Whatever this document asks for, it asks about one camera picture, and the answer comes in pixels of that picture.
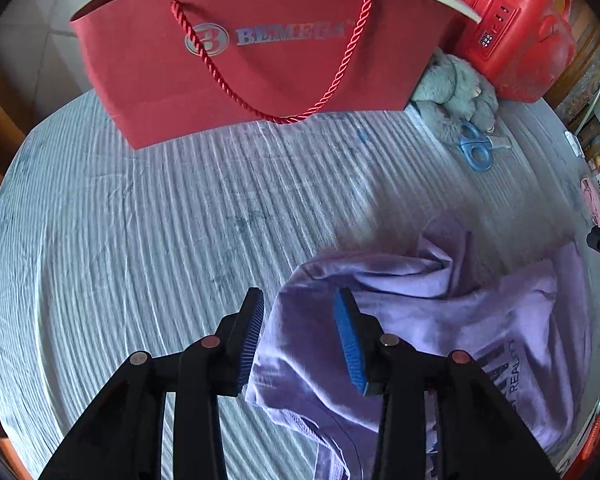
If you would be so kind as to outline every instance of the circular b logo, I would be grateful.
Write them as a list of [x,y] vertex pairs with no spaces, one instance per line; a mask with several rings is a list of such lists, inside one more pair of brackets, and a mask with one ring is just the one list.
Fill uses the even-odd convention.
[[[220,54],[229,45],[229,33],[220,25],[216,25],[215,23],[201,23],[193,27],[193,30],[196,31],[202,45],[205,47],[206,53],[210,56]],[[196,56],[199,55],[188,36],[184,37],[184,44],[190,53]]]

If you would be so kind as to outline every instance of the stuffed animal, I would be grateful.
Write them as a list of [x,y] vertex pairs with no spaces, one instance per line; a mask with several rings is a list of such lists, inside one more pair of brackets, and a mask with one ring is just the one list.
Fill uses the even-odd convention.
[[487,79],[456,56],[436,49],[411,96],[421,117],[446,144],[457,144],[461,121],[492,132],[498,100]]

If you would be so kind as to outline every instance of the purple shirt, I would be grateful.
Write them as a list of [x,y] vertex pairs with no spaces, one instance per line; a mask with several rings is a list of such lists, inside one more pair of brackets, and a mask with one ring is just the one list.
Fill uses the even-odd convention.
[[[363,313],[417,350],[467,350],[543,449],[570,436],[591,344],[575,243],[489,288],[476,288],[471,256],[470,233],[445,214],[424,229],[414,256],[324,254],[280,290],[246,399],[318,443],[315,479],[371,478],[375,459],[382,400],[362,397],[349,380],[333,320],[333,297],[343,286]],[[427,420],[432,449],[433,415]]]

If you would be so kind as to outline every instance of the metal rivet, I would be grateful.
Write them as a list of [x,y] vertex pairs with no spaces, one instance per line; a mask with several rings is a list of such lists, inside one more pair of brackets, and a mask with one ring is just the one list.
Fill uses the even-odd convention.
[[134,352],[131,354],[129,362],[133,365],[143,365],[147,359],[148,356],[145,352]]
[[380,342],[384,346],[396,346],[400,342],[400,338],[395,334],[382,334]]
[[464,350],[454,350],[453,352],[451,352],[451,358],[455,363],[458,363],[459,365],[465,365],[469,361],[471,361],[471,356]]
[[215,348],[220,344],[220,338],[217,335],[208,335],[202,340],[204,348]]

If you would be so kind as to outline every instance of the tiled floor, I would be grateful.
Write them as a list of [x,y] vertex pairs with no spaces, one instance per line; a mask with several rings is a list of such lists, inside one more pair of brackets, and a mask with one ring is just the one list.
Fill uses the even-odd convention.
[[69,20],[90,0],[13,0],[0,17],[0,68],[43,119],[91,88]]

